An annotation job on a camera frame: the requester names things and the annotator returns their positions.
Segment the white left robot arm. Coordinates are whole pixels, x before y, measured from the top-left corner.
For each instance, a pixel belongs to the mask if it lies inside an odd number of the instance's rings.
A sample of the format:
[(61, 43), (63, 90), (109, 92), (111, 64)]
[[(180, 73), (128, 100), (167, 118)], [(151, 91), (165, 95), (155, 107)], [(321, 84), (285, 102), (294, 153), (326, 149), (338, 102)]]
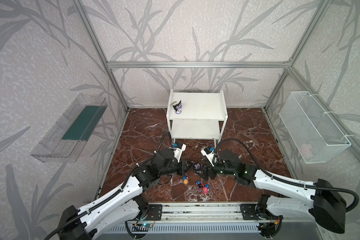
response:
[(145, 217), (149, 204), (142, 193), (158, 185), (162, 177), (184, 176), (192, 168), (192, 162), (181, 159), (186, 147), (173, 142), (169, 148), (158, 148), (107, 194), (78, 209), (65, 209), (58, 227), (45, 238), (57, 235), (60, 240), (95, 240), (115, 225)]

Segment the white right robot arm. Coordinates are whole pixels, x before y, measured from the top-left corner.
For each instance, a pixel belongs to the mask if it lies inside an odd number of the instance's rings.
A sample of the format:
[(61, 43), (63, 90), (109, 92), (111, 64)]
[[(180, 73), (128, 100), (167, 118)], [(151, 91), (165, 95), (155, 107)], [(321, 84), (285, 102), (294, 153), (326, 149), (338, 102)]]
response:
[(201, 153), (209, 161), (208, 166), (194, 167), (204, 180), (213, 180), (217, 175), (232, 176), (236, 183), (283, 195), (263, 196), (257, 206), (257, 214), (267, 216), (297, 217), (314, 220), (322, 228), (337, 234), (345, 233), (346, 214), (360, 202), (359, 195), (348, 189), (335, 188), (328, 181), (301, 181), (280, 176), (265, 170), (249, 147), (235, 139), (248, 152), (254, 165), (244, 164), (239, 156), (220, 145), (206, 147)]

